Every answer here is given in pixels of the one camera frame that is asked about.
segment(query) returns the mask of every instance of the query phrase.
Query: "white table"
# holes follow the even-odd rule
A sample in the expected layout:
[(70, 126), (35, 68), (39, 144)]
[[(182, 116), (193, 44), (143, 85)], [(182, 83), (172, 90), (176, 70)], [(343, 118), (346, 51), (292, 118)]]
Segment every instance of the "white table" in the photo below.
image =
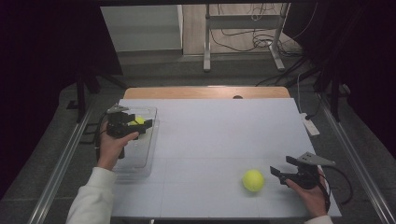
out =
[[(114, 188), (114, 217), (307, 217), (297, 194), (270, 174), (296, 173), (286, 156), (314, 152), (293, 99), (120, 100), (155, 106), (160, 121), (151, 175)], [(265, 185), (244, 189), (259, 169)], [(334, 198), (329, 214), (340, 217)]]

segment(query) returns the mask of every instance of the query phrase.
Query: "transparent plastic container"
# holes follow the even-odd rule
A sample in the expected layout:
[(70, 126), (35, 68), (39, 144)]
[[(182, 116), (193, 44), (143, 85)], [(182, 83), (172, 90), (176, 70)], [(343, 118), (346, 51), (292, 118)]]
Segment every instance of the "transparent plastic container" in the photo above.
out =
[(138, 139), (130, 141), (124, 148), (125, 157), (117, 161), (113, 171), (117, 181), (128, 181), (148, 177), (151, 173), (151, 165), (157, 141), (159, 121), (157, 108), (155, 107), (129, 107), (128, 114), (135, 114), (144, 120), (152, 119), (152, 127), (146, 129), (146, 133), (140, 134)]

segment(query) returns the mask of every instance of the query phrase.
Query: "human hand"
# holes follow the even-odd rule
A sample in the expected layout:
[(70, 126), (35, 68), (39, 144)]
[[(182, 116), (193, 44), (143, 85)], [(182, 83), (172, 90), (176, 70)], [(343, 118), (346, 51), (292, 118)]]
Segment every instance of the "human hand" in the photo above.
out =
[[(324, 183), (323, 172), (318, 168), (320, 174), (320, 183), (326, 189)], [(309, 214), (312, 218), (322, 217), (327, 215), (325, 199), (321, 189), (316, 186), (312, 189), (303, 189), (294, 181), (287, 179), (286, 183), (289, 187), (294, 189), (300, 198), (303, 200), (305, 207), (308, 209)]]
[(112, 171), (122, 149), (129, 141), (136, 139), (136, 137), (139, 136), (139, 133), (130, 133), (122, 138), (114, 138), (106, 133), (106, 126), (107, 121), (102, 125), (100, 130), (100, 157), (97, 167)]

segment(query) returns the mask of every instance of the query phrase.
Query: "yellow tennis ball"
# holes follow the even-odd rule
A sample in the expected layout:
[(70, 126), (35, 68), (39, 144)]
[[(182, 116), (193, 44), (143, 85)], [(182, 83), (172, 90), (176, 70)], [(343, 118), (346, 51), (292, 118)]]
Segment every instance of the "yellow tennis ball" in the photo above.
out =
[(242, 181), (244, 182), (245, 188), (252, 192), (257, 192), (262, 189), (265, 182), (264, 176), (262, 176), (262, 173), (258, 170), (248, 170)]
[(132, 120), (130, 122), (130, 125), (136, 125), (136, 124), (144, 124), (145, 123), (145, 119), (143, 119), (142, 117), (136, 117), (134, 120)]

